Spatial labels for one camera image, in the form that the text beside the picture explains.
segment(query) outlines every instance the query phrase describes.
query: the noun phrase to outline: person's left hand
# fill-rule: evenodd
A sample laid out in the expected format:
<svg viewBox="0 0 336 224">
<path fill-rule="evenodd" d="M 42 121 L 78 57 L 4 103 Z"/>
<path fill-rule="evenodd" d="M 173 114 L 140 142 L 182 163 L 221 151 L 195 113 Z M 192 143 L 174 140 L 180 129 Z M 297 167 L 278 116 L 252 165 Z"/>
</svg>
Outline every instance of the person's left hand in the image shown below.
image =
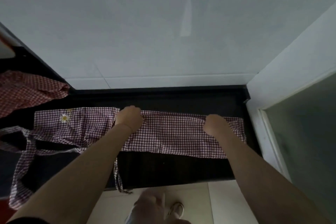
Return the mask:
<svg viewBox="0 0 336 224">
<path fill-rule="evenodd" d="M 125 107 L 117 113 L 115 124 L 124 124 L 131 129 L 132 133 L 136 132 L 143 123 L 140 111 L 140 108 L 134 105 Z"/>
</svg>

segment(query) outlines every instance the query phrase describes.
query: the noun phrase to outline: person's right hand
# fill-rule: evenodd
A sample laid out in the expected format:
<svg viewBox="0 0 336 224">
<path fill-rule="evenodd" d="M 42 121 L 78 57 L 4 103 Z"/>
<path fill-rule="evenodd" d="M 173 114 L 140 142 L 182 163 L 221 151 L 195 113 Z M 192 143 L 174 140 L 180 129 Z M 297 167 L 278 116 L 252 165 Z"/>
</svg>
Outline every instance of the person's right hand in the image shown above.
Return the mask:
<svg viewBox="0 0 336 224">
<path fill-rule="evenodd" d="M 143 123 L 140 111 L 140 108 L 134 105 L 125 107 L 117 113 L 115 124 L 124 124 L 131 129 L 132 133 L 136 132 Z"/>
<path fill-rule="evenodd" d="M 210 114 L 206 117 L 203 130 L 216 139 L 233 134 L 229 123 L 223 117 L 216 114 Z"/>
</svg>

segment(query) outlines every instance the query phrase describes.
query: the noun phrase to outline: red checkered cloth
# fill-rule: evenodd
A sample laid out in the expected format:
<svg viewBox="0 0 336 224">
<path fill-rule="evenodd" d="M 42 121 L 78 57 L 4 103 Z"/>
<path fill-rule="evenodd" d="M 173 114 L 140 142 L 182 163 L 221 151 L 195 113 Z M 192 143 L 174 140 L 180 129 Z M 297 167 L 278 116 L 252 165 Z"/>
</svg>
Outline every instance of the red checkered cloth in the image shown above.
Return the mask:
<svg viewBox="0 0 336 224">
<path fill-rule="evenodd" d="M 17 109 L 64 98 L 68 91 L 69 86 L 63 82 L 8 70 L 0 74 L 0 118 Z"/>
<path fill-rule="evenodd" d="M 22 151 L 15 169 L 10 195 L 11 208 L 18 209 L 32 193 L 23 186 L 20 179 L 28 171 L 34 155 L 84 152 L 113 126 L 118 111 L 119 109 L 114 107 L 38 111 L 35 112 L 33 131 L 20 127 L 0 130 L 0 135 L 21 130 L 27 138 L 27 149 Z M 197 158 L 226 158 L 218 142 L 203 131 L 206 116 L 156 111 L 141 111 L 141 115 L 143 125 L 129 137 L 122 151 L 147 151 Z M 246 142 L 243 119 L 225 118 L 234 133 Z M 75 148 L 66 151 L 36 150 L 35 140 L 70 144 Z M 2 145 L 2 148 L 9 150 L 8 145 Z M 117 160 L 114 176 L 116 188 L 124 191 Z"/>
</svg>

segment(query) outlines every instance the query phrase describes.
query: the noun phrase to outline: foot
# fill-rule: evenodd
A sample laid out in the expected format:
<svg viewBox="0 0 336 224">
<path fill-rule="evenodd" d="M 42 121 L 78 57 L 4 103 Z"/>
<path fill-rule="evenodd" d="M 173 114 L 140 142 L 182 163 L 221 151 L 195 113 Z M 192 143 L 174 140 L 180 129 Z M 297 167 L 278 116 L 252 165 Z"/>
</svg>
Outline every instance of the foot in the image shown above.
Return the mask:
<svg viewBox="0 0 336 224">
<path fill-rule="evenodd" d="M 181 219 L 184 213 L 184 206 L 180 202 L 174 203 L 169 210 L 168 215 L 174 215 L 177 219 Z"/>
</svg>

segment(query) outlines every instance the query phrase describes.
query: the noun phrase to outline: embroidered daisy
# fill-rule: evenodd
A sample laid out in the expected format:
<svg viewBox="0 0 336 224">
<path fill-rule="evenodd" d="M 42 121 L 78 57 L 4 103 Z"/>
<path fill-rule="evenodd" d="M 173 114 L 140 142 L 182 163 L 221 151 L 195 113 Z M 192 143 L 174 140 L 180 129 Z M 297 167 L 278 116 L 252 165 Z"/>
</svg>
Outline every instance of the embroidered daisy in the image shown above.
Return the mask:
<svg viewBox="0 0 336 224">
<path fill-rule="evenodd" d="M 62 123 L 69 122 L 69 120 L 70 120 L 70 115 L 67 115 L 66 113 L 63 113 L 59 120 L 60 120 Z"/>
</svg>

